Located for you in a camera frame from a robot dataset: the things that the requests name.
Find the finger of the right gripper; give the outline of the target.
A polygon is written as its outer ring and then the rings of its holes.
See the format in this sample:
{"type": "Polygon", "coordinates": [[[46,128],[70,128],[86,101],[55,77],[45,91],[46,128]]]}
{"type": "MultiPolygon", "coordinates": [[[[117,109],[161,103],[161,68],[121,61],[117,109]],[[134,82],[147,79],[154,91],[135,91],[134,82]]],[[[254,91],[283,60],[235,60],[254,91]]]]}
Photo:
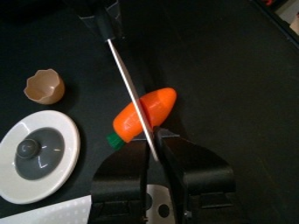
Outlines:
{"type": "Polygon", "coordinates": [[[123,28],[119,0],[111,0],[110,5],[107,7],[107,12],[111,16],[115,34],[121,38],[123,36],[123,28]]]}
{"type": "Polygon", "coordinates": [[[95,14],[93,13],[90,8],[81,8],[78,12],[79,18],[83,21],[85,25],[97,32],[99,30],[99,26],[97,23],[95,14]]]}

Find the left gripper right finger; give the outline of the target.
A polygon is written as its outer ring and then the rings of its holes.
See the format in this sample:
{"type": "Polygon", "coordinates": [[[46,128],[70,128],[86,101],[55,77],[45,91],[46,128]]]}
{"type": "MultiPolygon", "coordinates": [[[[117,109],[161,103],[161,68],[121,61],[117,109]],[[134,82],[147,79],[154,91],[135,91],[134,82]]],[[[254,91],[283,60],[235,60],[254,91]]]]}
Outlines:
{"type": "Polygon", "coordinates": [[[157,128],[154,138],[171,187],[175,224],[243,224],[229,162],[169,129],[157,128]]]}

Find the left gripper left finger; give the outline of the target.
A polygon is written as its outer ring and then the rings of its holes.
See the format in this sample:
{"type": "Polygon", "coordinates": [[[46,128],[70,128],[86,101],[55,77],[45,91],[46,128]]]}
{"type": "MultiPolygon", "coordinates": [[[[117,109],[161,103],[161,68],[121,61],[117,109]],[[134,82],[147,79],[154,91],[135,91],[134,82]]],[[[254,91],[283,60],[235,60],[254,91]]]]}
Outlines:
{"type": "Polygon", "coordinates": [[[91,184],[89,224],[146,224],[146,141],[126,144],[102,163],[91,184]]]}

